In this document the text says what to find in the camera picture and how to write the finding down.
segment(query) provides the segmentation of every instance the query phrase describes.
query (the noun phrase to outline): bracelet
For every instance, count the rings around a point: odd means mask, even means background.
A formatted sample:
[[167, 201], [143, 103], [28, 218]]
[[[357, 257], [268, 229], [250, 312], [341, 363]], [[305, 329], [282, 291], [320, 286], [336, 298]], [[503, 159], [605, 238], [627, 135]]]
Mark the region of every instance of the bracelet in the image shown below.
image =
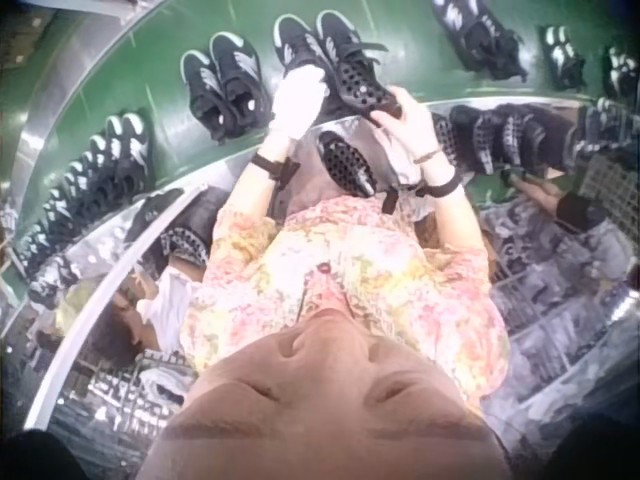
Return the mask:
[[442, 147], [438, 147], [436, 150], [434, 150], [431, 153], [427, 153], [423, 156], [421, 156], [420, 158], [416, 159], [413, 161], [414, 165], [420, 165], [421, 163], [425, 163], [429, 160], [431, 160], [433, 157], [435, 157], [437, 154], [442, 153]]
[[451, 180], [449, 180], [444, 185], [438, 185], [437, 187], [433, 187], [431, 185], [423, 185], [418, 190], [416, 190], [416, 196], [424, 197], [425, 195], [429, 195], [433, 198], [442, 198], [446, 197], [450, 193], [452, 193], [456, 188], [460, 186], [462, 183], [462, 177], [458, 170], [455, 171]]
[[257, 153], [251, 159], [251, 163], [269, 172], [269, 179], [276, 182], [278, 190], [283, 190], [300, 168], [300, 164], [292, 161], [289, 157], [280, 163], [267, 160]]

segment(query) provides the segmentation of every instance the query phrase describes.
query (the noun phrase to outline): strap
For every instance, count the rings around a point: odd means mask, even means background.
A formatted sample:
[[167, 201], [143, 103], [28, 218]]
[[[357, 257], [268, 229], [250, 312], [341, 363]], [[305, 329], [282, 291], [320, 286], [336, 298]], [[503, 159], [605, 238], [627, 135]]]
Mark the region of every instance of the strap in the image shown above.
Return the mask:
[[300, 164], [292, 161], [289, 157], [280, 163], [267, 160], [257, 153], [251, 159], [251, 163], [269, 172], [269, 178], [277, 183], [278, 190], [284, 190], [300, 168]]
[[424, 197], [425, 195], [429, 195], [433, 198], [442, 198], [446, 197], [450, 193], [452, 193], [458, 186], [462, 183], [462, 178], [460, 177], [460, 173], [458, 170], [453, 174], [451, 180], [449, 180], [444, 185], [439, 185], [437, 187], [432, 187], [431, 185], [423, 185], [418, 190], [416, 190], [416, 196]]
[[382, 202], [382, 213], [386, 215], [393, 215], [396, 211], [396, 205], [398, 204], [398, 191], [391, 187], [387, 190], [387, 196]]

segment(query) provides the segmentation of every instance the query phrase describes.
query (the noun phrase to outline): white glove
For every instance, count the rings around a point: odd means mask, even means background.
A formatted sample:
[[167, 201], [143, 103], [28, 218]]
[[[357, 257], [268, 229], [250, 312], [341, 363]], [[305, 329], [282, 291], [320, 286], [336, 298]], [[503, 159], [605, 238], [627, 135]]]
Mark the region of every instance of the white glove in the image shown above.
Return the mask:
[[269, 128], [300, 140], [322, 108], [327, 84], [324, 70], [305, 65], [291, 71], [280, 83], [273, 98], [274, 119]]

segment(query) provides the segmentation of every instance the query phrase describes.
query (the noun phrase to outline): white shirt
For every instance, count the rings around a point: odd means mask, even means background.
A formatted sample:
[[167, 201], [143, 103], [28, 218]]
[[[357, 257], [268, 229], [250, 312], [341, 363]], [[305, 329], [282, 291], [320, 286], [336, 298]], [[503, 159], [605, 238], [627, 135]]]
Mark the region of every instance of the white shirt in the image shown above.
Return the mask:
[[163, 353], [180, 350], [180, 329], [191, 300], [191, 280], [168, 266], [158, 280], [158, 296], [139, 300], [136, 310], [144, 323], [151, 322]]

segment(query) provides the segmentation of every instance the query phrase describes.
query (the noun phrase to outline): pink floral shirt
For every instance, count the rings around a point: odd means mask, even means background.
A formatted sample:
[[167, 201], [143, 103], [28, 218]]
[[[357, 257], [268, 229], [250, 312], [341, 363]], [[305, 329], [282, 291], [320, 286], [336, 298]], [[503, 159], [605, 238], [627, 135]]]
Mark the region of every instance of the pink floral shirt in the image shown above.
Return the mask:
[[181, 343], [198, 371], [327, 303], [347, 305], [373, 333], [437, 362], [470, 405], [502, 382], [509, 343], [488, 296], [484, 249], [422, 250], [401, 196], [339, 197], [292, 215], [278, 232], [227, 207]]

